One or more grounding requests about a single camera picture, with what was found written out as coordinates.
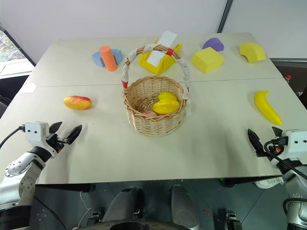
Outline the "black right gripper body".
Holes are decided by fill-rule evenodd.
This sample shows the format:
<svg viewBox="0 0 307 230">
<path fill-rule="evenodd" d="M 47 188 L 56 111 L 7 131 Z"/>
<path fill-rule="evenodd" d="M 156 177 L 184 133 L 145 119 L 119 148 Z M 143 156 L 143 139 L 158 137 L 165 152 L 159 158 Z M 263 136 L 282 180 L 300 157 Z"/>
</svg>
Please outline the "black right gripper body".
<svg viewBox="0 0 307 230">
<path fill-rule="evenodd" d="M 279 137 L 266 142 L 263 145 L 264 151 L 271 157 L 279 156 L 284 147 L 288 145 L 288 137 Z"/>
</svg>

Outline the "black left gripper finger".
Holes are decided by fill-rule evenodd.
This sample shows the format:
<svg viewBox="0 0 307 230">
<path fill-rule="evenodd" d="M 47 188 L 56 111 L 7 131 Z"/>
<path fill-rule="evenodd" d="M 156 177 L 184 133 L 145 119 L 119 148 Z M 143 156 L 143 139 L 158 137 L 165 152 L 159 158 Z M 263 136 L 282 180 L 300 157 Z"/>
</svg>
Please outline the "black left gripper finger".
<svg viewBox="0 0 307 230">
<path fill-rule="evenodd" d="M 80 132 L 82 130 L 82 125 L 76 126 L 67 136 L 67 144 L 72 144 L 75 139 L 79 136 Z"/>
<path fill-rule="evenodd" d="M 62 125 L 62 122 L 53 123 L 52 125 L 49 126 L 49 133 L 55 134 L 59 130 L 61 125 Z"/>
</svg>

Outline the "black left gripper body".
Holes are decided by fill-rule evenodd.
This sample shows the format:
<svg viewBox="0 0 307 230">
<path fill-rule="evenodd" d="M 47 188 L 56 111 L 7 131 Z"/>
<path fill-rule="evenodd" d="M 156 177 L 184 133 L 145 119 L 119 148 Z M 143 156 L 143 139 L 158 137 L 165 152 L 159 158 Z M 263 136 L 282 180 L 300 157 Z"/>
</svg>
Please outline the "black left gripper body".
<svg viewBox="0 0 307 230">
<path fill-rule="evenodd" d="M 69 144 L 69 139 L 59 138 L 57 134 L 50 134 L 46 137 L 46 142 L 51 147 L 51 155 L 56 156 L 64 148 L 65 144 Z"/>
</svg>

